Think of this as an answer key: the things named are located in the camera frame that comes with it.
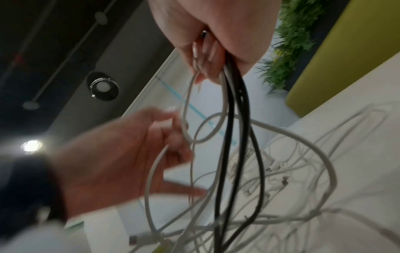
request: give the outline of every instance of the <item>yellow object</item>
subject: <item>yellow object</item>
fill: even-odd
[[[400,0],[351,0],[286,104],[300,117],[310,113],[398,53],[399,31]]]

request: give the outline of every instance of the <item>black planter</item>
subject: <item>black planter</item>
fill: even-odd
[[[295,70],[291,72],[285,81],[284,90],[290,91],[296,83],[349,2],[350,0],[329,1],[325,14],[318,18],[311,30],[310,38],[314,42],[314,45],[309,51],[300,53]]]

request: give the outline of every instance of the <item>hand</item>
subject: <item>hand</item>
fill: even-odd
[[[157,123],[168,119],[172,126]],[[51,155],[68,217],[143,196],[150,167],[166,144],[151,193],[205,194],[163,180],[164,170],[193,159],[180,126],[177,112],[149,108],[85,133]]]
[[[264,55],[281,0],[148,0],[154,19],[184,61],[202,72],[197,83],[217,82],[225,49],[242,75]],[[210,31],[204,40],[203,30]]]

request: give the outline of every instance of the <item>person's left hand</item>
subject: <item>person's left hand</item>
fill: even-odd
[[[157,121],[172,120],[162,126]],[[152,181],[151,193],[204,195],[205,190],[163,180],[163,171],[193,159],[177,112],[156,108],[112,121],[83,134],[50,156],[72,216],[144,195],[149,170],[169,145]]]

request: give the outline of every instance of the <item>black ceiling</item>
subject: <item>black ceiling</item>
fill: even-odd
[[[26,35],[49,0],[1,1],[0,77],[13,59],[17,65],[0,87],[0,139],[45,132],[85,76],[142,0],[117,0],[108,24],[97,26],[39,98],[39,109],[25,110],[29,101],[65,59],[111,0],[58,0],[24,55],[17,55]]]

